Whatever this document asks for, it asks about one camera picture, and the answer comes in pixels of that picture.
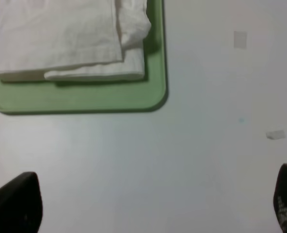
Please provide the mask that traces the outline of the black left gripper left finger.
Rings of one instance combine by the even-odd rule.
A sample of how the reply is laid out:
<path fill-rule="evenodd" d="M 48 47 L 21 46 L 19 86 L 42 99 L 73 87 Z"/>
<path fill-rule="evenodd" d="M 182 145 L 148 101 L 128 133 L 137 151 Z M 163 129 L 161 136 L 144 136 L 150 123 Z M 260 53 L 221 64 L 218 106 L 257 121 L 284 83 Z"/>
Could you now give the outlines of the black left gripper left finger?
<path fill-rule="evenodd" d="M 0 188 L 0 233 L 36 233 L 43 217 L 38 176 L 23 172 Z"/>

